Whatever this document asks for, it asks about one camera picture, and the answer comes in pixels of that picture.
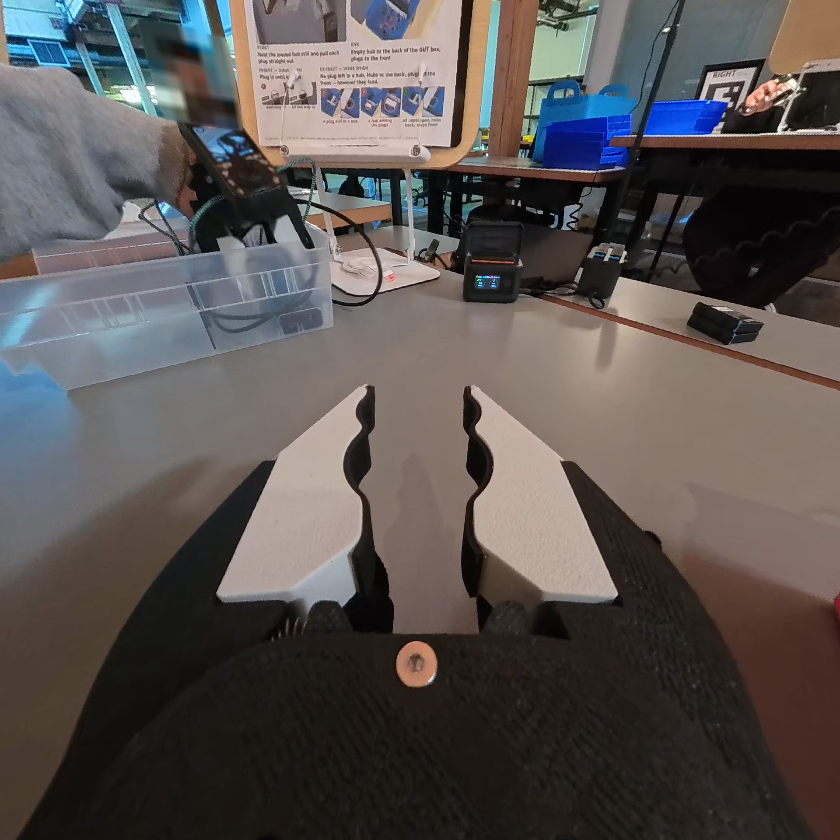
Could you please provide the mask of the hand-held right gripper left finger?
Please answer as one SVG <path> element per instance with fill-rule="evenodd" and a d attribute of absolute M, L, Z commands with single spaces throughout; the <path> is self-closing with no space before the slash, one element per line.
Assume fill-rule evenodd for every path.
<path fill-rule="evenodd" d="M 336 602 L 352 628 L 389 634 L 394 605 L 361 482 L 371 469 L 375 389 L 362 385 L 276 457 L 217 588 L 226 604 L 284 602 L 303 621 Z"/>

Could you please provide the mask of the clear plastic box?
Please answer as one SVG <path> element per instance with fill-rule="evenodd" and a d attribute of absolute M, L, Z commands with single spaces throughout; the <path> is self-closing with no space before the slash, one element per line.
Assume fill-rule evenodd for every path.
<path fill-rule="evenodd" d="M 320 330 L 328 329 L 328 238 L 307 227 L 314 249 L 290 232 L 233 253 L 6 281 L 2 362 L 14 375 L 44 373 L 68 392 L 303 335 L 282 335 L 284 312 L 320 308 Z"/>

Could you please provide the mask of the person's left forearm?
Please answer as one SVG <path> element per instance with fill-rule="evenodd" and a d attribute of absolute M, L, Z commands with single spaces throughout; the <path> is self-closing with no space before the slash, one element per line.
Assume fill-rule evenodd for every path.
<path fill-rule="evenodd" d="M 191 215 L 195 162 L 175 122 L 87 91 L 69 70 L 2 65 L 2 262 L 104 238 L 129 200 Z"/>

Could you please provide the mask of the black usb hub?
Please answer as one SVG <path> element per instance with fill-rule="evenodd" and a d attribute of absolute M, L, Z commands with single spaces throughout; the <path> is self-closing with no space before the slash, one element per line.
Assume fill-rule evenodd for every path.
<path fill-rule="evenodd" d="M 306 308 L 281 313 L 277 316 L 278 329 L 286 338 L 317 331 L 323 328 L 323 316 L 320 308 Z"/>

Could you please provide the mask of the white sheet stand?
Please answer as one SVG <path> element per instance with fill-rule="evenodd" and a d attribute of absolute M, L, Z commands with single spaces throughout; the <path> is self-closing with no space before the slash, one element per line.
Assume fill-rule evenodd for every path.
<path fill-rule="evenodd" d="M 429 235 L 427 245 L 417 248 L 411 170 L 406 169 L 403 173 L 395 171 L 392 178 L 391 198 L 395 200 L 392 215 L 404 211 L 403 220 L 407 222 L 407 227 L 394 224 L 387 229 L 388 232 L 407 236 L 405 248 L 395 252 L 378 248 L 359 217 L 350 217 L 333 204 L 337 197 L 324 191 L 322 169 L 317 161 L 311 156 L 290 155 L 285 146 L 280 151 L 282 163 L 277 166 L 279 172 L 288 174 L 305 167 L 311 170 L 308 195 L 306 198 L 296 196 L 296 200 L 304 206 L 301 214 L 304 220 L 311 226 L 321 226 L 328 238 L 331 284 L 342 294 L 342 297 L 332 300 L 334 307 L 361 308 L 387 291 L 417 286 L 440 277 L 435 265 L 436 257 L 431 250 L 434 237 Z M 361 237 L 363 246 L 342 250 L 334 221 L 349 231 L 354 230 Z"/>

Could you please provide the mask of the large window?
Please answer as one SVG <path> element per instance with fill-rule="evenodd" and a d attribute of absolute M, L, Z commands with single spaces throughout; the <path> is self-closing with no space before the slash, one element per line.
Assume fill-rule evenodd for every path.
<path fill-rule="evenodd" d="M 86 89 L 141 106 L 105 3 L 3 1 L 2 20 L 8 64 L 69 70 Z"/>

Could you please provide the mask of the black battery charger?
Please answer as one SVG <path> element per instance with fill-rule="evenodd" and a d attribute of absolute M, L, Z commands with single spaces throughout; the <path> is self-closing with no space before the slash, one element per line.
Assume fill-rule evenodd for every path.
<path fill-rule="evenodd" d="M 603 243 L 595 246 L 581 266 L 575 294 L 596 310 L 603 310 L 612 297 L 627 260 L 624 245 Z"/>

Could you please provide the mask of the black charging case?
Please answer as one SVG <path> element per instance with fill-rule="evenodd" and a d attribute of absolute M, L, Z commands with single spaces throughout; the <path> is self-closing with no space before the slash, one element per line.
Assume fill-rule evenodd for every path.
<path fill-rule="evenodd" d="M 460 239 L 463 300 L 508 304 L 520 295 L 524 228 L 520 222 L 476 220 Z"/>

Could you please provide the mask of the black battery pack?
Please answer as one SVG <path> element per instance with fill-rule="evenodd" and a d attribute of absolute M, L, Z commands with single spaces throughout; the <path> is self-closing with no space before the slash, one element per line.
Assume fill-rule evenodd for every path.
<path fill-rule="evenodd" d="M 758 338 L 763 322 L 722 305 L 698 302 L 687 327 L 723 345 L 750 343 Z"/>

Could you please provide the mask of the blue plastic bin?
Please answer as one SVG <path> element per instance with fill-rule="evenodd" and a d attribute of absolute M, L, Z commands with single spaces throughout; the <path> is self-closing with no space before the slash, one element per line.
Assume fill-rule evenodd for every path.
<path fill-rule="evenodd" d="M 717 99 L 657 101 L 648 116 L 644 135 L 709 135 L 722 124 L 728 106 L 728 101 Z"/>
<path fill-rule="evenodd" d="M 628 150 L 612 141 L 629 136 L 633 122 L 631 114 L 554 122 L 545 131 L 542 166 L 583 172 L 625 167 Z"/>

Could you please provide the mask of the blue tote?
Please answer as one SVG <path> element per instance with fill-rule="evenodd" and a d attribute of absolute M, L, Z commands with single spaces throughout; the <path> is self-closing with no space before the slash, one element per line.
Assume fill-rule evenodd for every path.
<path fill-rule="evenodd" d="M 552 84 L 539 111 L 534 136 L 532 159 L 543 161 L 543 148 L 548 126 L 562 121 L 577 121 L 633 113 L 637 98 L 629 95 L 624 85 L 609 85 L 594 94 L 583 93 L 576 79 L 558 80 Z"/>

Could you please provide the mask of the wooden table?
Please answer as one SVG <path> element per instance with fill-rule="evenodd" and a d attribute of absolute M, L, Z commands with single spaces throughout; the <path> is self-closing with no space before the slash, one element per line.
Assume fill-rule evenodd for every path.
<path fill-rule="evenodd" d="M 618 137 L 632 154 L 611 212 L 641 190 L 626 246 L 636 246 L 659 194 L 698 196 L 720 186 L 838 194 L 839 137 L 831 132 L 712 133 Z"/>

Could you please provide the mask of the black framed tag sign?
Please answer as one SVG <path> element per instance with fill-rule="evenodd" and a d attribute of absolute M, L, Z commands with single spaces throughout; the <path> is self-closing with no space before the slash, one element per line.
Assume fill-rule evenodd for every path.
<path fill-rule="evenodd" d="M 727 104 L 726 112 L 740 106 L 758 85 L 767 59 L 746 59 L 705 65 L 700 73 L 695 99 Z"/>

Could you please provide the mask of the white framed case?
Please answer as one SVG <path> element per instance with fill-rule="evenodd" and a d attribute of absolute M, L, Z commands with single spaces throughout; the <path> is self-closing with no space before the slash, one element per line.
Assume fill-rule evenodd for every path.
<path fill-rule="evenodd" d="M 839 132 L 839 59 L 820 59 L 803 66 L 778 132 Z"/>

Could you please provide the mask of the wooden post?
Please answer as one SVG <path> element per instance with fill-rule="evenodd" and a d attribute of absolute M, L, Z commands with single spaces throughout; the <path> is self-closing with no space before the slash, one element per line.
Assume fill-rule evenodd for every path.
<path fill-rule="evenodd" d="M 538 1 L 500 2 L 489 157 L 519 153 L 538 13 Z"/>

